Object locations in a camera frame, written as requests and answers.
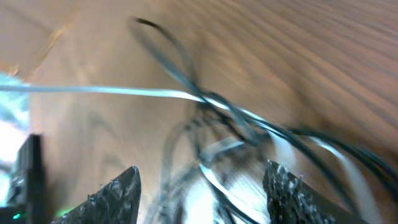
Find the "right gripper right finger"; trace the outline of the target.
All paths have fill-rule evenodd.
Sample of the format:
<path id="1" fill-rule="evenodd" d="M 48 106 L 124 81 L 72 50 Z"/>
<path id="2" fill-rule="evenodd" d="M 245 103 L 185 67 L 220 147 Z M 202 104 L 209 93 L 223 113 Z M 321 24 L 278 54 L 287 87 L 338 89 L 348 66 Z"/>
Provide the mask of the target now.
<path id="1" fill-rule="evenodd" d="M 366 223 L 321 196 L 274 161 L 267 161 L 262 184 L 271 224 Z"/>

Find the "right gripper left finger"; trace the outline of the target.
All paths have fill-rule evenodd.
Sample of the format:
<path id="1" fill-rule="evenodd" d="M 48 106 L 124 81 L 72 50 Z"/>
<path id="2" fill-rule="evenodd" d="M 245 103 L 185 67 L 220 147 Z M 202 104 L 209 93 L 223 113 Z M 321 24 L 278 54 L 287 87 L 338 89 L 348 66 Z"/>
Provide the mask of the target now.
<path id="1" fill-rule="evenodd" d="M 141 200 L 139 169 L 131 166 L 56 224 L 136 224 Z"/>

